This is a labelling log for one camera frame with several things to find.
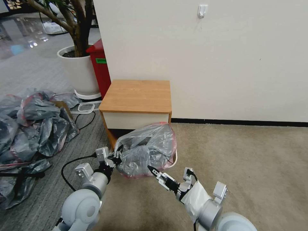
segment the trash bag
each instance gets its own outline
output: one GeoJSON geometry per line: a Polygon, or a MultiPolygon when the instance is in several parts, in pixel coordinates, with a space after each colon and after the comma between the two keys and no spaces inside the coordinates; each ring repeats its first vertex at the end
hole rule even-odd
{"type": "Polygon", "coordinates": [[[58,117],[60,109],[52,102],[42,101],[43,98],[41,93],[35,93],[23,99],[17,112],[17,123],[29,126],[33,120],[58,117]]]}
{"type": "Polygon", "coordinates": [[[10,150],[0,155],[0,163],[8,164],[8,161],[18,160],[27,162],[32,159],[38,150],[39,133],[34,126],[20,127],[10,147],[10,150]]]}
{"type": "Polygon", "coordinates": [[[21,98],[15,95],[6,95],[0,102],[0,113],[16,118],[20,109],[21,98]]]}
{"type": "Polygon", "coordinates": [[[38,151],[44,156],[53,156],[61,151],[70,123],[60,117],[46,118],[40,126],[38,151]]]}
{"type": "Polygon", "coordinates": [[[115,150],[121,146],[122,163],[117,165],[118,171],[126,177],[138,178],[152,175],[148,165],[163,170],[173,164],[176,137],[170,124],[160,122],[121,136],[115,150]]]}
{"type": "Polygon", "coordinates": [[[10,116],[0,114],[0,154],[8,150],[13,143],[18,124],[10,116]]]}
{"type": "Polygon", "coordinates": [[[70,118],[68,113],[66,112],[65,108],[60,108],[60,117],[65,119],[67,122],[69,122],[70,126],[67,132],[66,140],[65,142],[71,141],[75,136],[79,134],[79,129],[75,122],[70,118]]]}
{"type": "Polygon", "coordinates": [[[69,108],[73,108],[78,103],[82,102],[82,100],[73,93],[55,94],[50,98],[50,101],[64,101],[69,108]]]}
{"type": "Polygon", "coordinates": [[[49,101],[50,98],[55,94],[53,91],[49,90],[38,90],[36,88],[27,88],[24,93],[24,98],[27,98],[33,94],[39,94],[42,97],[43,101],[49,101]]]}
{"type": "MultiPolygon", "coordinates": [[[[6,172],[35,174],[44,172],[50,166],[51,164],[46,159],[42,159],[28,166],[11,169],[6,172]]],[[[35,177],[21,177],[19,180],[17,177],[12,176],[0,177],[0,207],[9,209],[21,203],[30,195],[34,183],[35,177]]]]}

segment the green label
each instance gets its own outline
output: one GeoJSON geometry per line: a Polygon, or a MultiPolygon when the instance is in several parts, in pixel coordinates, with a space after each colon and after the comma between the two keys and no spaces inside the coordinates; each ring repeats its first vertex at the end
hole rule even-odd
{"type": "Polygon", "coordinates": [[[104,63],[104,64],[106,64],[107,61],[106,61],[106,59],[96,58],[96,63],[104,63]]]}

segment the white plant pot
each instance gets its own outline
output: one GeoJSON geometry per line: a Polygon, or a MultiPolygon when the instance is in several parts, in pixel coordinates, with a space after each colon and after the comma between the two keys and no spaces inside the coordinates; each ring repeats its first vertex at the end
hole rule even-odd
{"type": "Polygon", "coordinates": [[[74,46],[65,47],[57,52],[67,76],[81,99],[95,99],[101,96],[90,56],[66,58],[62,55],[73,51],[74,46]]]}

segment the wooden top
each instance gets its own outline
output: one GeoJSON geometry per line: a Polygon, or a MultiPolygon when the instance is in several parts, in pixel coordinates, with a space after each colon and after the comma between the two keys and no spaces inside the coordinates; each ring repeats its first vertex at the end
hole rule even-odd
{"type": "Polygon", "coordinates": [[[102,112],[170,113],[170,82],[113,80],[99,110],[102,112]]]}

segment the soil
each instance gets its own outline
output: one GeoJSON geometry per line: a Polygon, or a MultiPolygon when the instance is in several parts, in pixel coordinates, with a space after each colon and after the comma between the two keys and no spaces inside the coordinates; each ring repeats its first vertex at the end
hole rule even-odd
{"type": "Polygon", "coordinates": [[[64,53],[62,56],[65,58],[75,58],[75,51],[69,51],[67,53],[64,53]]]}

